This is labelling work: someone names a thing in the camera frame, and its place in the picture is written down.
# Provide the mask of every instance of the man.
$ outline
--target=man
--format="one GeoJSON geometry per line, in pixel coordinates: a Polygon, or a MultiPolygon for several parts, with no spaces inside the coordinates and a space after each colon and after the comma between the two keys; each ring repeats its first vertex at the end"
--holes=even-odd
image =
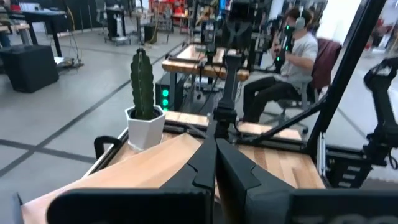
{"type": "MultiPolygon", "coordinates": [[[[294,27],[299,17],[300,10],[293,8],[286,13],[285,23],[294,27]]],[[[308,23],[312,19],[311,14],[307,10],[303,10],[302,17],[305,19],[305,27],[294,32],[292,53],[285,53],[285,64],[282,67],[281,75],[276,74],[273,77],[262,78],[248,83],[244,87],[243,121],[258,123],[267,102],[299,97],[302,80],[311,78],[313,64],[318,53],[318,42],[307,31],[308,23]]],[[[271,47],[273,60],[279,50],[280,45],[275,38],[271,47]]]]}
{"type": "MultiPolygon", "coordinates": [[[[0,0],[0,25],[9,26],[12,24],[12,21],[10,20],[10,18],[8,18],[8,15],[5,12],[7,12],[6,4],[4,0],[0,0]]],[[[0,32],[0,44],[2,47],[11,46],[11,42],[8,38],[7,32],[0,32]]]]}

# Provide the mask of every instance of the headphones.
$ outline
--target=headphones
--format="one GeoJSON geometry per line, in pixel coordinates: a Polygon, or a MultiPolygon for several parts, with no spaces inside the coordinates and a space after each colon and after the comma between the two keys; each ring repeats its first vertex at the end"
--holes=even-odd
{"type": "Polygon", "coordinates": [[[296,19],[295,30],[302,30],[305,27],[305,19],[303,17],[304,6],[300,6],[300,17],[296,19]]]}

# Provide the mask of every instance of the black desk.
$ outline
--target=black desk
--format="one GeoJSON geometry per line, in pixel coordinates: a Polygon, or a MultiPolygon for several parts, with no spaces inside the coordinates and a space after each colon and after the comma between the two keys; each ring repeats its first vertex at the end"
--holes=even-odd
{"type": "Polygon", "coordinates": [[[25,20],[26,23],[29,24],[29,33],[30,38],[32,39],[32,43],[37,45],[37,38],[35,35],[35,31],[33,29],[33,22],[48,22],[50,28],[52,30],[52,36],[54,39],[55,49],[57,50],[57,56],[62,57],[61,46],[58,39],[57,28],[55,26],[55,21],[60,17],[66,18],[67,14],[64,11],[21,11],[21,12],[12,12],[9,14],[10,19],[20,19],[25,20]]]}
{"type": "Polygon", "coordinates": [[[107,7],[106,8],[106,20],[108,22],[108,37],[112,40],[113,37],[117,36],[118,33],[118,23],[114,18],[115,15],[120,15],[122,17],[122,30],[123,36],[126,36],[126,23],[124,21],[124,9],[123,8],[115,8],[115,7],[107,7]]]}

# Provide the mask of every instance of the white t-shirt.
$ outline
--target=white t-shirt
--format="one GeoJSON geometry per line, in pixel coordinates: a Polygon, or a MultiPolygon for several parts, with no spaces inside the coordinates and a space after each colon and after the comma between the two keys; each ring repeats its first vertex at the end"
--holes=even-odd
{"type": "MultiPolygon", "coordinates": [[[[307,33],[300,39],[294,40],[292,54],[315,61],[318,54],[317,39],[311,33],[307,33]]],[[[301,91],[303,81],[312,80],[312,71],[292,65],[288,61],[282,66],[280,72],[282,75],[276,75],[275,79],[292,84],[298,92],[301,91]]]]}

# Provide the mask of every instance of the gray floor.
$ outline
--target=gray floor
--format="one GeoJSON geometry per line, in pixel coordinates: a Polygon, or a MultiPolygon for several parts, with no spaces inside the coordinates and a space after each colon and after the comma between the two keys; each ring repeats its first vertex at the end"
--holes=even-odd
{"type": "MultiPolygon", "coordinates": [[[[49,39],[38,36],[40,43],[50,44],[49,39]]],[[[13,91],[7,76],[0,75],[0,207],[5,208],[0,210],[2,221],[9,216],[7,200],[11,192],[18,191],[26,202],[79,179],[95,161],[95,137],[118,136],[126,127],[124,109],[132,106],[129,64],[137,45],[105,44],[98,32],[75,34],[75,39],[85,65],[63,72],[53,85],[23,94],[13,91]]],[[[184,39],[185,36],[172,34],[165,44],[166,36],[159,34],[158,44],[147,49],[154,63],[155,80],[163,74],[164,55],[178,51],[184,39]]],[[[20,40],[13,37],[12,41],[17,44],[20,40]]],[[[61,38],[60,43],[64,56],[76,56],[69,37],[61,38]]],[[[371,96],[361,79],[381,59],[364,58],[358,63],[327,131],[328,143],[348,147],[366,143],[364,134],[373,130],[376,119],[371,96]]],[[[398,97],[396,84],[391,90],[393,103],[398,97]]],[[[269,103],[266,110],[280,112],[275,103],[269,103]]],[[[316,118],[317,114],[303,123],[311,128],[316,118]]],[[[398,180],[391,169],[381,169],[372,177],[398,180]]]]}

